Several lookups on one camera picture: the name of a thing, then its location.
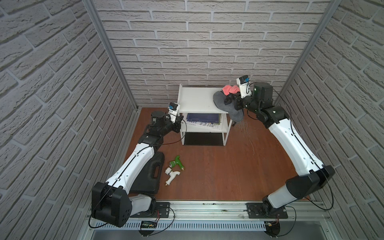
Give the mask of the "pink and grey cloth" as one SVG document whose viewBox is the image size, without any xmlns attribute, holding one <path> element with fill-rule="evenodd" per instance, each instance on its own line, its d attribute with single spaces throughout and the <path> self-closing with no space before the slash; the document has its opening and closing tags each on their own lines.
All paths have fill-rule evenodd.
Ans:
<svg viewBox="0 0 384 240">
<path fill-rule="evenodd" d="M 240 97 L 240 88 L 237 85 L 226 85 L 214 93 L 213 101 L 219 110 L 229 114 L 233 122 L 239 123 L 244 119 L 244 112 L 236 101 L 237 97 Z"/>
</svg>

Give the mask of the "white two-tier bookshelf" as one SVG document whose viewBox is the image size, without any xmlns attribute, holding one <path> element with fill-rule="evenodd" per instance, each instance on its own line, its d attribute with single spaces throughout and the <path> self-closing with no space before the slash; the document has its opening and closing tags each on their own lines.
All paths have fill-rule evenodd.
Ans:
<svg viewBox="0 0 384 240">
<path fill-rule="evenodd" d="M 225 111 L 218 109 L 213 96 L 221 88 L 202 88 L 179 86 L 179 115 L 187 121 L 182 125 L 182 145 L 185 146 L 225 146 L 232 126 L 232 119 Z M 215 127 L 193 124 L 188 121 L 189 114 L 219 115 L 220 122 Z"/>
</svg>

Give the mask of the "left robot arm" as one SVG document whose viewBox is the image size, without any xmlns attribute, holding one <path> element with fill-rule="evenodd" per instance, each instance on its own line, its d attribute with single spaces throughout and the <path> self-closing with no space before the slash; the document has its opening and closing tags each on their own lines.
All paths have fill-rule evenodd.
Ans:
<svg viewBox="0 0 384 240">
<path fill-rule="evenodd" d="M 130 197 L 130 190 L 144 166 L 164 144 L 164 136 L 180 132 L 183 119 L 177 110 L 152 112 L 151 121 L 132 154 L 115 174 L 92 188 L 92 218 L 122 227 L 130 216 L 150 209 L 154 202 L 152 197 L 143 194 Z"/>
</svg>

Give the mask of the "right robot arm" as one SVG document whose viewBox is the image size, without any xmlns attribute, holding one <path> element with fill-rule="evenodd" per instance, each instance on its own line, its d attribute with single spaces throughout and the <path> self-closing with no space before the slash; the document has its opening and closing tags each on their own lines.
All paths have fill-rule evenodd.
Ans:
<svg viewBox="0 0 384 240">
<path fill-rule="evenodd" d="M 285 184 L 263 198 L 259 211 L 271 215 L 286 205 L 306 198 L 308 195 L 329 186 L 335 169 L 323 162 L 306 145 L 293 126 L 286 110 L 273 104 L 273 87 L 268 83 L 253 83 L 250 89 L 249 78 L 238 80 L 237 85 L 222 88 L 223 110 L 233 115 L 243 115 L 244 110 L 256 115 L 286 151 L 297 176 L 286 180 Z"/>
</svg>

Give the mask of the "green toy drill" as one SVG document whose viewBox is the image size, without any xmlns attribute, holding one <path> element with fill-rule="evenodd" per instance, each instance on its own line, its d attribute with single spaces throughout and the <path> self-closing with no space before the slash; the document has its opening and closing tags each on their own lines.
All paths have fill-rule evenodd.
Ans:
<svg viewBox="0 0 384 240">
<path fill-rule="evenodd" d="M 182 171 L 185 170 L 185 167 L 184 167 L 184 165 L 182 164 L 179 155 L 177 155 L 173 161 L 170 161 L 170 162 L 169 162 L 169 167 L 170 167 L 171 169 L 174 168 L 174 167 L 176 167 L 176 166 L 178 166 Z"/>
</svg>

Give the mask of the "dark blue book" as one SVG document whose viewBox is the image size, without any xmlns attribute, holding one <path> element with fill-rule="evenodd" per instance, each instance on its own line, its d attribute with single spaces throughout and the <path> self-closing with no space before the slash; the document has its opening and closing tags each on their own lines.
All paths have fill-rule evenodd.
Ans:
<svg viewBox="0 0 384 240">
<path fill-rule="evenodd" d="M 187 120 L 189 122 L 218 124 L 220 122 L 220 114 L 188 113 Z"/>
</svg>

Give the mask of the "white paper under book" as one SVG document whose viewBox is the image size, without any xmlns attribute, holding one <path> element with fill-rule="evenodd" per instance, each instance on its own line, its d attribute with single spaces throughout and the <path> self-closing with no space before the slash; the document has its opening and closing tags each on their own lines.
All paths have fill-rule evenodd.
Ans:
<svg viewBox="0 0 384 240">
<path fill-rule="evenodd" d="M 225 123 L 227 122 L 227 115 L 226 114 L 220 114 L 220 122 L 218 124 L 209 124 L 209 123 L 201 123 L 201 122 L 189 122 L 187 120 L 188 126 L 195 126 L 195 127 L 201 127 L 205 130 L 213 130 L 213 131 L 221 131 L 226 126 Z"/>
</svg>

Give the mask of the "white plastic faucet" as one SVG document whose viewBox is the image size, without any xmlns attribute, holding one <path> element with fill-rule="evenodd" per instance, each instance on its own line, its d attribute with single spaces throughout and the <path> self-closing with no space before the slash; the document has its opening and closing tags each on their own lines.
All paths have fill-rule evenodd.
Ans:
<svg viewBox="0 0 384 240">
<path fill-rule="evenodd" d="M 173 171 L 170 167 L 165 170 L 165 174 L 169 176 L 169 179 L 165 182 L 166 186 L 169 186 L 176 176 L 179 176 L 181 172 Z"/>
</svg>

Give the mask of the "black plastic tool case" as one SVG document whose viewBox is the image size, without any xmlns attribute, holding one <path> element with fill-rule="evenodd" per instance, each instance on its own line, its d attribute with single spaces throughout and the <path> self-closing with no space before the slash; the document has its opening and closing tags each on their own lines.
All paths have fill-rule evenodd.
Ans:
<svg viewBox="0 0 384 240">
<path fill-rule="evenodd" d="M 130 194 L 156 195 L 160 188 L 164 162 L 164 153 L 155 153 L 155 155 L 145 164 L 144 168 L 135 179 L 131 187 Z"/>
</svg>

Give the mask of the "small green circuit board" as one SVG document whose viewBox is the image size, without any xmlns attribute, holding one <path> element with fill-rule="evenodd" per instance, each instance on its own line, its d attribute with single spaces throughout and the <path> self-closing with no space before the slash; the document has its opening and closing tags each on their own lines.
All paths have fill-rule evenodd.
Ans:
<svg viewBox="0 0 384 240">
<path fill-rule="evenodd" d="M 157 222 L 154 222 L 154 221 L 142 221 L 141 225 L 140 225 L 140 229 L 141 230 L 144 230 L 144 229 L 156 229 L 157 226 L 158 226 Z"/>
</svg>

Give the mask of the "round black connector puck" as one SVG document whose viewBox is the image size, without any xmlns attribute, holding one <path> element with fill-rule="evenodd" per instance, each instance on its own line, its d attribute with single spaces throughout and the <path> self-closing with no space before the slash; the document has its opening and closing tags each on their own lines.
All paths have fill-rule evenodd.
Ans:
<svg viewBox="0 0 384 240">
<path fill-rule="evenodd" d="M 265 222 L 265 233 L 271 237 L 271 238 L 276 238 L 281 230 L 281 225 L 280 223 L 275 223 L 275 222 Z"/>
</svg>

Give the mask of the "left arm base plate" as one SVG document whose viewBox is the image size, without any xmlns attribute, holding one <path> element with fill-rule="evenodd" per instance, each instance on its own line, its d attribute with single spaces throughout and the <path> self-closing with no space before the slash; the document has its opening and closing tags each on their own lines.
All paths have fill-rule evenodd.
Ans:
<svg viewBox="0 0 384 240">
<path fill-rule="evenodd" d="M 170 214 L 170 202 L 156 202 L 152 204 L 149 210 L 130 216 L 130 218 L 152 218 L 166 219 Z"/>
</svg>

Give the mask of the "aluminium front rail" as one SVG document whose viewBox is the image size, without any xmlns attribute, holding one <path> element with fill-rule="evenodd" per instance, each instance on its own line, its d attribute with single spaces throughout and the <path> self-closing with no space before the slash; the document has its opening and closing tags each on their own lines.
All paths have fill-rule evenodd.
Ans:
<svg viewBox="0 0 384 240">
<path fill-rule="evenodd" d="M 130 217 L 130 222 L 155 221 L 302 221 L 322 222 L 331 221 L 328 212 L 323 211 L 308 201 L 293 202 L 271 218 L 255 213 L 249 206 L 258 202 L 250 201 L 157 201 L 159 211 L 151 217 L 144 217 L 143 213 Z"/>
</svg>

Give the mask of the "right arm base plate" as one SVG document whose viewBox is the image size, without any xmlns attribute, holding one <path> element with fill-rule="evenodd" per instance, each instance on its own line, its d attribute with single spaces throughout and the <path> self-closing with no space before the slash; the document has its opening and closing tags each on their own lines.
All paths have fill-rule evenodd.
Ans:
<svg viewBox="0 0 384 240">
<path fill-rule="evenodd" d="M 285 207 L 273 208 L 265 203 L 246 203 L 249 219 L 287 219 Z"/>
</svg>

